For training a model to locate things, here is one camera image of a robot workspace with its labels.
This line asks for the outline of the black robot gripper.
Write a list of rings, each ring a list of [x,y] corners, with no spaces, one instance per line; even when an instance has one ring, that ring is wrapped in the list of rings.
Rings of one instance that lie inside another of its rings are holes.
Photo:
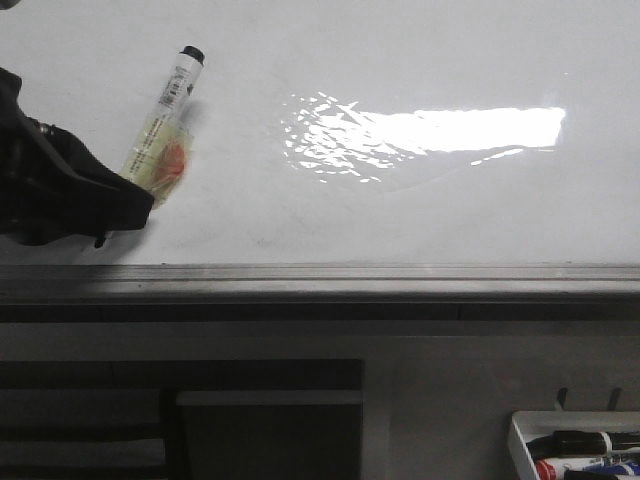
[[[100,248],[110,232],[144,228],[154,197],[71,132],[25,115],[21,87],[1,70],[1,233],[26,246],[82,235]]]

